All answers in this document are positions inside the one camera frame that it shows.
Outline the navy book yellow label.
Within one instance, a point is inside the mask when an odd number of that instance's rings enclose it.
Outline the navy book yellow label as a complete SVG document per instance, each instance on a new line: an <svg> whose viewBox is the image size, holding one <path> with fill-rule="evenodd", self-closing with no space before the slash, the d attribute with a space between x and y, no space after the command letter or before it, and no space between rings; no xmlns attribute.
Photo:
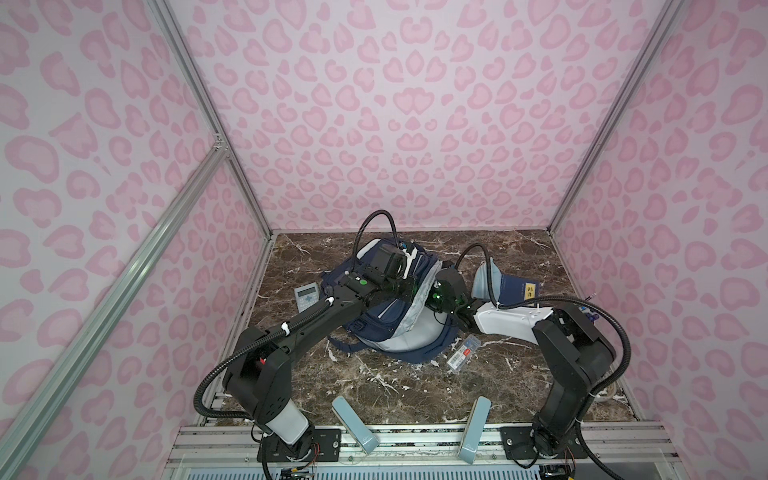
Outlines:
<svg viewBox="0 0 768 480"><path fill-rule="evenodd" d="M538 281L502 274L496 298L500 304L516 304L537 297L539 289Z"/></svg>

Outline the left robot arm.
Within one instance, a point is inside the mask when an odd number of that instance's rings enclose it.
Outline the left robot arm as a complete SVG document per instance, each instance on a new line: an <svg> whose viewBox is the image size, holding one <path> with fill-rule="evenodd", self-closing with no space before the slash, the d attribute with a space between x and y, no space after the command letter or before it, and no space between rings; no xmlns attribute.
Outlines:
<svg viewBox="0 0 768 480"><path fill-rule="evenodd" d="M369 265L357 264L362 233L373 219L385 216L393 237ZM351 265L342 271L338 284L326 297L268 331L245 331L236 350L208 373L193 395L195 411L214 419L250 419L263 432L275 435L289 456L302 460L313 449L314 427L291 399L292 366L336 328L351 322L370 308L395 299L412 299L417 287L407 277L406 253L401 248L395 221L383 209L362 223L353 243ZM241 405L240 411L214 410L204 404L208 387L223 375L223 386Z"/></svg>

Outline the navy blue student backpack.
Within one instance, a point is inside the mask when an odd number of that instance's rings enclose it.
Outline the navy blue student backpack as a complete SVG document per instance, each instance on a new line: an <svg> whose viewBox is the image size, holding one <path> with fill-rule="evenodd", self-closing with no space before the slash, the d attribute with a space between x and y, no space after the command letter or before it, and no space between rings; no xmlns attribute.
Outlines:
<svg viewBox="0 0 768 480"><path fill-rule="evenodd" d="M451 346L459 335L454 318L427 306L428 294L442 262L437 255L418 244L415 246L418 255L408 276L417 281L413 302L393 299L370 308L344 325L357 342L346 343L330 337L328 341L333 347L348 354L370 349L399 361L422 364L434 360Z"/></svg>

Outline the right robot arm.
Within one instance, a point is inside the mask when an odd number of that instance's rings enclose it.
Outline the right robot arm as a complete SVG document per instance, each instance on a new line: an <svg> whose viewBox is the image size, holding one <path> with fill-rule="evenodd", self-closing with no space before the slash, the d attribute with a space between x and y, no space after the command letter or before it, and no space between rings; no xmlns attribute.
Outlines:
<svg viewBox="0 0 768 480"><path fill-rule="evenodd" d="M587 456L595 454L583 444L582 424L598 394L627 370L632 350L627 332L603 308L572 296L533 296L503 304L493 284L495 274L487 249L475 243L485 257L485 290L472 292L456 264L437 274L427 305L460 329L499 335L539 347L552 384L541 409L534 415L529 438L510 446L509 457L528 451L532 460L555 458L578 443Z"/></svg>

